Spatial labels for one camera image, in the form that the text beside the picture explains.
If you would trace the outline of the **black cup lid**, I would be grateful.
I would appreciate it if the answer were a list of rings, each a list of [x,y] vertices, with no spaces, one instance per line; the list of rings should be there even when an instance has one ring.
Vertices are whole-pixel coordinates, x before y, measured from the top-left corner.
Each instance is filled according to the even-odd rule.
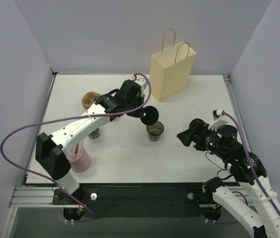
[[[140,120],[145,125],[153,125],[159,119],[158,109],[154,106],[146,106],[145,107],[146,114]]]

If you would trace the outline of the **dark plastic cup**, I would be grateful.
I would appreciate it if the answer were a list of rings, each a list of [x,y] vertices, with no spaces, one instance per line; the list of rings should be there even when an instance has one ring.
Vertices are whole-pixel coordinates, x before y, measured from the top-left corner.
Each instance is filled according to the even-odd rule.
[[[164,133],[164,125],[160,121],[157,121],[153,125],[147,125],[146,131],[149,140],[151,141],[158,141],[161,135]]]
[[[88,137],[90,139],[96,139],[100,136],[100,128],[97,128],[96,130],[94,130],[93,132],[91,132]]]

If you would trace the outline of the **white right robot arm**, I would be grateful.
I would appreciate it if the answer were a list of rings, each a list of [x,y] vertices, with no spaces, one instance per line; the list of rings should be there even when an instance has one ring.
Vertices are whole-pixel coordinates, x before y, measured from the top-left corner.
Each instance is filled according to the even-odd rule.
[[[254,209],[243,203],[218,177],[204,182],[201,196],[227,210],[252,238],[280,238],[280,203],[272,190],[268,174],[260,159],[246,151],[237,140],[237,128],[226,121],[212,124],[201,119],[190,122],[187,130],[177,134],[184,146],[219,157],[226,170],[247,193]]]

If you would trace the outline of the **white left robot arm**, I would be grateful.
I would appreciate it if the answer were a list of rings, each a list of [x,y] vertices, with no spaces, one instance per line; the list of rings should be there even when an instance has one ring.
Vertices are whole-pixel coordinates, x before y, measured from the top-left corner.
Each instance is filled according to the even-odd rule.
[[[70,118],[68,125],[50,135],[42,132],[36,140],[35,159],[54,183],[64,190],[64,198],[71,204],[82,198],[80,185],[71,172],[67,159],[70,151],[97,128],[122,115],[143,119],[144,105],[149,97],[145,88],[151,84],[147,78],[125,80],[119,89],[101,95],[85,113]]]

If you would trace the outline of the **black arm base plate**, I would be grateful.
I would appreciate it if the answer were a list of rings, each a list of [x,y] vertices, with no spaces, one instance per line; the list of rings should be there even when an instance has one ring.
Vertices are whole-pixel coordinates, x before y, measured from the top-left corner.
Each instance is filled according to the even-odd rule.
[[[76,196],[88,210],[60,189],[52,204],[63,205],[66,218],[192,218],[218,220],[222,208],[202,193],[200,182],[83,183]]]

